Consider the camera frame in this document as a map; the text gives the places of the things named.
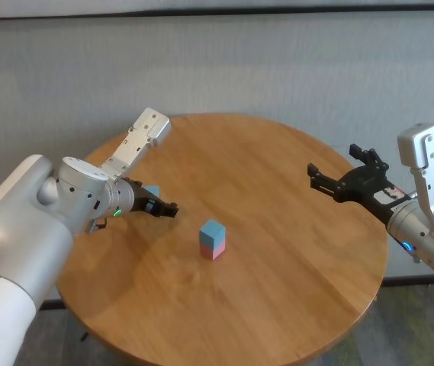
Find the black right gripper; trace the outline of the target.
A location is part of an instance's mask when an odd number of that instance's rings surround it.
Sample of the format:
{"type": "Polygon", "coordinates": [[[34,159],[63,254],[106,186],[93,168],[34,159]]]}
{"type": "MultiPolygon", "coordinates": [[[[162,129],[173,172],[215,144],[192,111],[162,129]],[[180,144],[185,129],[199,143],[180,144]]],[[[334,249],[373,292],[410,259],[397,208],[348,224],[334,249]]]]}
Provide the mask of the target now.
{"type": "Polygon", "coordinates": [[[351,201],[362,205],[386,226],[394,208],[411,200],[411,197],[387,180],[389,165],[374,149],[362,149],[353,143],[349,146],[349,155],[364,165],[347,172],[338,181],[309,163],[307,175],[310,177],[310,187],[332,197],[336,202],[351,201]]]}

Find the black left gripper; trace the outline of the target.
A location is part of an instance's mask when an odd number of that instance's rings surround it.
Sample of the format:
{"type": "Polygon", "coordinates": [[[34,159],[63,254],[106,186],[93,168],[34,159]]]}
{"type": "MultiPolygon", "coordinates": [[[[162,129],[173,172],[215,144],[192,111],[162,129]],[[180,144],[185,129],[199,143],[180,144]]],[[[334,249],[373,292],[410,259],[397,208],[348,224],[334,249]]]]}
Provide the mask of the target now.
{"type": "Polygon", "coordinates": [[[153,192],[145,189],[141,181],[129,179],[128,184],[133,191],[133,204],[130,209],[131,211],[144,211],[154,217],[175,218],[178,213],[177,203],[167,203],[163,201],[153,192]]]}

